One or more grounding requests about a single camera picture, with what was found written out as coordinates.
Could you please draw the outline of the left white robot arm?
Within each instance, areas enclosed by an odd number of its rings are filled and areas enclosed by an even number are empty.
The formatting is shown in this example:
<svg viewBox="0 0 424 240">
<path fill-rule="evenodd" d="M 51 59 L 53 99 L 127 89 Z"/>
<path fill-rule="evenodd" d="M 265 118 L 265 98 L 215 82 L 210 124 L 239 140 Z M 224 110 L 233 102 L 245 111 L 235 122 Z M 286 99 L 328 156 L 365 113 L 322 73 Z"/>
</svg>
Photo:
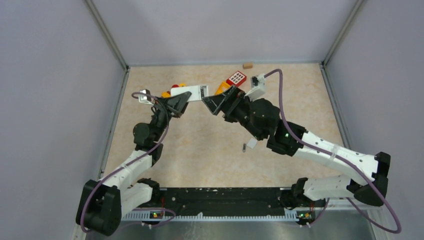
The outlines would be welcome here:
<svg viewBox="0 0 424 240">
<path fill-rule="evenodd" d="M 154 207 L 160 202 L 159 191 L 147 183 L 136 182 L 136 178 L 159 160 L 169 123 L 172 118 L 181 117 L 191 96 L 191 92 L 185 91 L 171 97 L 157 97 L 147 89 L 131 94 L 141 104 L 151 106 L 151 121 L 134 126 L 135 149 L 123 163 L 108 175 L 84 184 L 75 217 L 83 233 L 110 236 L 124 215 L 143 203 Z"/>
</svg>

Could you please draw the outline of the white battery cover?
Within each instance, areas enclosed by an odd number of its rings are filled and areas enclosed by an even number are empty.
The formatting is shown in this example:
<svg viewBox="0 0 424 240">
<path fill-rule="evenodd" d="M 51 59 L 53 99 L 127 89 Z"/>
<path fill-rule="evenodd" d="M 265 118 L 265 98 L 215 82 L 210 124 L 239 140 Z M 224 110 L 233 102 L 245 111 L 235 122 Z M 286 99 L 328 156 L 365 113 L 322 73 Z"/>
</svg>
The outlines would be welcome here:
<svg viewBox="0 0 424 240">
<path fill-rule="evenodd" d="M 247 146 L 248 148 L 250 148 L 250 149 L 254 149 L 254 148 L 256 147 L 257 143 L 258 143 L 258 140 L 257 140 L 257 139 L 255 139 L 255 138 L 251 138 L 251 139 L 250 139 L 250 140 L 246 143 L 246 146 Z"/>
</svg>

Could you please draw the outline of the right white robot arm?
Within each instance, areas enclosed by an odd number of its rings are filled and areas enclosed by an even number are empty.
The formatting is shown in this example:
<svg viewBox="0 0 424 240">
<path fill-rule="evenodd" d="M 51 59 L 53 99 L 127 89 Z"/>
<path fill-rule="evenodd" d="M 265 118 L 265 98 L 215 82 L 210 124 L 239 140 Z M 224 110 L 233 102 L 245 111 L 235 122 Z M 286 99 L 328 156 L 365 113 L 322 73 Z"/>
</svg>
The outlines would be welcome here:
<svg viewBox="0 0 424 240">
<path fill-rule="evenodd" d="M 229 123 L 239 123 L 258 140 L 280 155 L 314 161 L 339 172 L 326 178 L 300 178 L 291 188 L 294 202 L 307 206 L 327 198 L 353 198 L 380 207 L 388 190 L 391 157 L 359 153 L 326 141 L 305 127 L 285 121 L 281 110 L 270 101 L 252 100 L 243 90 L 232 86 L 221 94 L 202 99 L 213 115 L 223 113 Z"/>
</svg>

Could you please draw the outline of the white remote control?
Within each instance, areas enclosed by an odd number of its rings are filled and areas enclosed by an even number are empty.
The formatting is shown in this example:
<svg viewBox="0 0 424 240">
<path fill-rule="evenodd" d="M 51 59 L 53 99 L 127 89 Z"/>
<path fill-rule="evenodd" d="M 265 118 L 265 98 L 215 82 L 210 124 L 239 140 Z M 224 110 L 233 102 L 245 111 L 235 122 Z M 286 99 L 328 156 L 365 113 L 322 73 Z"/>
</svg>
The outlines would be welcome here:
<svg viewBox="0 0 424 240">
<path fill-rule="evenodd" d="M 189 102 L 198 102 L 210 96 L 208 85 L 179 86 L 170 90 L 170 95 L 172 97 L 184 93 L 191 93 L 188 99 Z"/>
</svg>

